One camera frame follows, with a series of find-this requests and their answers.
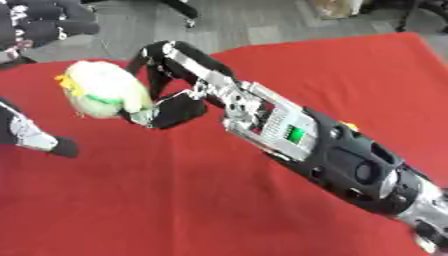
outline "robotic arm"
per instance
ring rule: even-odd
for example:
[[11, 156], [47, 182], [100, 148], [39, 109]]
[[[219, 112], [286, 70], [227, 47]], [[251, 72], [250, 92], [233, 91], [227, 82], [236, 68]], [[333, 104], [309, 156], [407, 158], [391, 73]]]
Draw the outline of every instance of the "robotic arm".
[[[180, 118], [184, 122], [205, 113], [206, 99], [224, 109], [228, 132], [342, 200], [407, 224], [427, 252], [448, 252], [448, 191], [376, 141], [259, 83], [239, 81], [230, 68], [184, 42], [148, 45], [127, 70], [135, 75], [143, 66], [153, 100], [172, 79], [193, 87], [158, 101], [159, 113], [164, 105], [177, 105], [178, 112], [194, 106]], [[131, 121], [158, 128], [179, 123], [160, 125], [158, 118], [143, 111]]]

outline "chair leg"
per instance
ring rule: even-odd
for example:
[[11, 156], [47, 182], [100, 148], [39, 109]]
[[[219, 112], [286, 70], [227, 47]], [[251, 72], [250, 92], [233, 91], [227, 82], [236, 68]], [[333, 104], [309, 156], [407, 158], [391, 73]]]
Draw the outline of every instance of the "chair leg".
[[406, 25], [407, 25], [408, 19], [411, 16], [412, 12], [417, 8], [417, 5], [418, 5], [418, 0], [407, 0], [405, 13], [401, 17], [399, 24], [398, 24], [397, 28], [395, 29], [397, 32], [406, 31]]
[[161, 0], [161, 2], [180, 12], [190, 20], [195, 20], [199, 17], [199, 13], [195, 8], [180, 0]]

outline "robotic hand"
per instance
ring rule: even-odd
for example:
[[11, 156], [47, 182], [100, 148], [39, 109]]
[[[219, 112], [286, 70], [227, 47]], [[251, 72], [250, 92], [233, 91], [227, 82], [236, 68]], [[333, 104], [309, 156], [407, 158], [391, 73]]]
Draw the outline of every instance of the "robotic hand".
[[[183, 42], [148, 45], [127, 70], [135, 75], [143, 66], [154, 101], [172, 79], [193, 88], [159, 100], [158, 111], [142, 111], [134, 123], [171, 127], [204, 114], [206, 99], [224, 109], [228, 132], [344, 201], [407, 224], [427, 252], [448, 252], [448, 191], [376, 141], [259, 83], [238, 80], [231, 69]], [[166, 117], [178, 112], [187, 114]]]
[[98, 33], [95, 15], [72, 0], [0, 0], [0, 63], [68, 37]]

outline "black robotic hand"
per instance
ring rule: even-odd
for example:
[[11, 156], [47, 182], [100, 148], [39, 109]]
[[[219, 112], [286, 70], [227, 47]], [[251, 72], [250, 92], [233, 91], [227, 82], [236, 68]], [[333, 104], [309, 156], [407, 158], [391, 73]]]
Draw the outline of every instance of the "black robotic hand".
[[0, 144], [16, 145], [68, 158], [78, 155], [78, 147], [73, 140], [42, 131], [17, 106], [3, 97], [0, 97]]
[[95, 15], [75, 0], [0, 0], [0, 63], [27, 48], [98, 32]]

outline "table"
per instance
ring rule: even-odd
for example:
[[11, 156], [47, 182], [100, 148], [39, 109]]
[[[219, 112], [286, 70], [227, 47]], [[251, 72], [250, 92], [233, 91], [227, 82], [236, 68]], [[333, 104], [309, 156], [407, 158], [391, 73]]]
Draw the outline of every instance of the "table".
[[[215, 57], [241, 79], [356, 123], [448, 184], [448, 72], [417, 35]], [[42, 128], [76, 139], [81, 155], [0, 147], [0, 255], [425, 255], [403, 225], [345, 204], [227, 134], [215, 108], [168, 132], [76, 117], [53, 80], [68, 64], [1, 73], [2, 94]]]

